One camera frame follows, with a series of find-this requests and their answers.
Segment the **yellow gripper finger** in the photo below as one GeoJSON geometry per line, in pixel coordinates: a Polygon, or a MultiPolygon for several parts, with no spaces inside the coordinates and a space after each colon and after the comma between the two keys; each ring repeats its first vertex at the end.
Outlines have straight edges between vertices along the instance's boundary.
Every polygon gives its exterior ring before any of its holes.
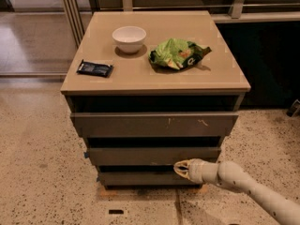
{"type": "Polygon", "coordinates": [[[178,161],[173,165],[173,170],[181,177],[189,179],[189,160],[178,161]]]}

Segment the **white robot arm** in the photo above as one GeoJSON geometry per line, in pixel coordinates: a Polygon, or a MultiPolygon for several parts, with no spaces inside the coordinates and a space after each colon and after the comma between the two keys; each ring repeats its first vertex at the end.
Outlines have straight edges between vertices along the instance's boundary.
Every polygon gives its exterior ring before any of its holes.
{"type": "Polygon", "coordinates": [[[212,184],[244,192],[280,225],[300,225],[300,205],[258,183],[241,166],[232,161],[213,163],[199,158],[182,160],[174,171],[195,184],[212,184]]]}

